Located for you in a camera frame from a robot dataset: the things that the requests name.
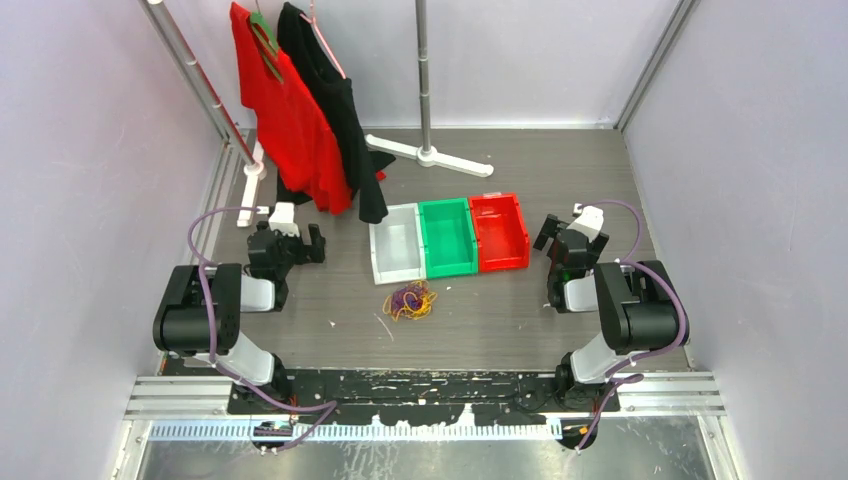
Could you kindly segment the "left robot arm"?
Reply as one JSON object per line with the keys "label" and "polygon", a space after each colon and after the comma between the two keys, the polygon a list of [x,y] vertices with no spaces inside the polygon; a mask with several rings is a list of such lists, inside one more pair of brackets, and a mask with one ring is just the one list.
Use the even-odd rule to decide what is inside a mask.
{"label": "left robot arm", "polygon": [[278,355],[258,347],[242,331],[241,316],[282,310],[291,269],[325,262],[326,237],[320,226],[310,223],[307,231],[309,240],[304,241],[300,234],[261,222],[247,238],[247,265],[176,266],[154,316],[155,346],[207,363],[269,413],[285,409],[292,397],[286,369]]}

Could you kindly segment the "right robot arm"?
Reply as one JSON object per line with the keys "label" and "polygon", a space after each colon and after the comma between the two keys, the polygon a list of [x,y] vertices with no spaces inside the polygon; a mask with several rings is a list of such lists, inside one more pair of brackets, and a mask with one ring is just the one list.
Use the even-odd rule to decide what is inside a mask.
{"label": "right robot arm", "polygon": [[571,222],[549,214],[533,242],[550,259],[549,305],[561,314],[599,315],[599,333],[566,353],[555,370],[551,394],[571,411],[609,391],[610,371],[619,363],[688,339],[665,265],[659,260],[602,262],[609,240],[602,225],[600,210],[584,211]]}

